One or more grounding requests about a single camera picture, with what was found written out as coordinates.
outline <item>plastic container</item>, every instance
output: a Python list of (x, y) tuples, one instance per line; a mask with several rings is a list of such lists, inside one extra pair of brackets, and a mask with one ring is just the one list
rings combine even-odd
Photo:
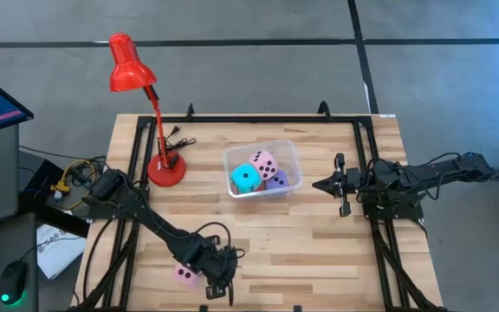
[[(268, 151), (273, 155), (279, 170), (288, 176), (288, 186), (260, 192), (238, 194), (230, 182), (230, 174), (243, 163), (250, 160), (252, 153)], [(262, 196), (286, 196), (297, 190), (302, 184), (298, 152), (291, 140), (274, 140), (263, 143), (228, 148), (223, 153), (226, 188), (233, 198), (258, 198)]]

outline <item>wooden tabletop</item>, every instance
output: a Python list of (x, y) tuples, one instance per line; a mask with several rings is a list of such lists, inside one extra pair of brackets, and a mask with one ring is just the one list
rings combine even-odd
[[(137, 114), (117, 116), (107, 163), (126, 172), (133, 145)], [(405, 163), (398, 122), (373, 116), (381, 158)], [(169, 133), (174, 124), (165, 124)], [(346, 167), (358, 167), (353, 128), (347, 123), (185, 123), (172, 140), (196, 138), (181, 150), (187, 172), (178, 185), (150, 184), (152, 208), (178, 228), (194, 231), (210, 221), (229, 227), (233, 244), (246, 250), (234, 279), (234, 306), (228, 299), (205, 299), (204, 289), (194, 292), (172, 278), (176, 262), (157, 236), (142, 227), (134, 265), (128, 310), (195, 310), (200, 304), (214, 310), (384, 311), (369, 222), (351, 197), (352, 214), (341, 218), (339, 200), (311, 187), (334, 170), (336, 153), (346, 155)], [(260, 202), (237, 201), (226, 190), (223, 151), (227, 147), (268, 140), (290, 139), (298, 149), (303, 185), (286, 198)], [(146, 140), (142, 139), (142, 151)], [(137, 177), (143, 152), (139, 154)], [(92, 224), (76, 292), (81, 296), (87, 254), (105, 222)], [(402, 263), (415, 284), (435, 304), (442, 300), (424, 233), (407, 220), (394, 221)], [(88, 293), (105, 273), (113, 248), (114, 221), (102, 236), (88, 275)], [(209, 227), (202, 235), (218, 234)], [(398, 291), (391, 269), (392, 296)], [(119, 301), (122, 271), (115, 282), (113, 302)]]

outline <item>white paper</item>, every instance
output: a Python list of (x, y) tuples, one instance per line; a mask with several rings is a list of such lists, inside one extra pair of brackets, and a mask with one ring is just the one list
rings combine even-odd
[(38, 266), (50, 280), (59, 276), (84, 251), (86, 246), (86, 238), (77, 237), (47, 224), (37, 229), (36, 236), (38, 245), (62, 238), (78, 238), (38, 246)]

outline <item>pink dice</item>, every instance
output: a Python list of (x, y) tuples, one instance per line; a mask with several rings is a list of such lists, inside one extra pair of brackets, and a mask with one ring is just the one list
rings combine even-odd
[(271, 179), (278, 170), (276, 160), (267, 151), (259, 151), (252, 154), (248, 162), (259, 172), (263, 180)]
[(184, 265), (177, 263), (174, 266), (174, 279), (190, 288), (197, 288), (199, 285), (200, 275), (186, 268)]

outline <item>gray floor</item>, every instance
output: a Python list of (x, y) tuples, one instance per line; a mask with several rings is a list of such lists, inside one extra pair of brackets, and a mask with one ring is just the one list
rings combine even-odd
[[(358, 0), (366, 39), (499, 38), (499, 2)], [(0, 42), (260, 37), (353, 38), (346, 1), (0, 0)], [(396, 114), (411, 163), (480, 152), (499, 166), (499, 45), (369, 46), (379, 111)], [(368, 111), (354, 46), (143, 48), (166, 113)], [(138, 92), (112, 94), (108, 49), (0, 49), (0, 86), (36, 118), (21, 143), (105, 154), (118, 113), (150, 113)], [(64, 159), (52, 159), (65, 166)], [(444, 303), (499, 311), (499, 183), (444, 186), (425, 201)], [(41, 281), (41, 311), (63, 309), (78, 263)]]

